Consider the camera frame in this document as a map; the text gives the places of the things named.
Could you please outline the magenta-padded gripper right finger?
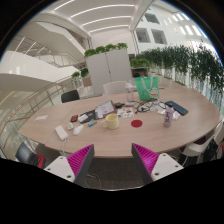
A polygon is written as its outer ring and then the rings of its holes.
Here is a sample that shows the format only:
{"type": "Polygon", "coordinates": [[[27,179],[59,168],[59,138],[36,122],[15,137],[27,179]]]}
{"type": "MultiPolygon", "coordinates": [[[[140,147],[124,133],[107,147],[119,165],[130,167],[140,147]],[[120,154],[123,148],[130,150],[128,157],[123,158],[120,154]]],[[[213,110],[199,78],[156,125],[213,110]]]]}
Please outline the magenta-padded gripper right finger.
{"type": "Polygon", "coordinates": [[[182,169],[167,153],[157,154],[136,143],[132,144],[131,152],[145,185],[182,169]]]}

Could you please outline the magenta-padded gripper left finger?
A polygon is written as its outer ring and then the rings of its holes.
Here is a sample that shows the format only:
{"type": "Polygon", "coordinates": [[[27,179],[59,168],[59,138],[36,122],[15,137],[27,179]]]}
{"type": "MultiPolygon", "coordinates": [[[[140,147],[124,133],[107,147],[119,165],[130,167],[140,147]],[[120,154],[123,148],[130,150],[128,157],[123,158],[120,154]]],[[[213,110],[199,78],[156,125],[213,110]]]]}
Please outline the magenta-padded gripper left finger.
{"type": "Polygon", "coordinates": [[[94,145],[88,145],[68,157],[59,156],[45,171],[82,186],[94,154],[94,145]]]}

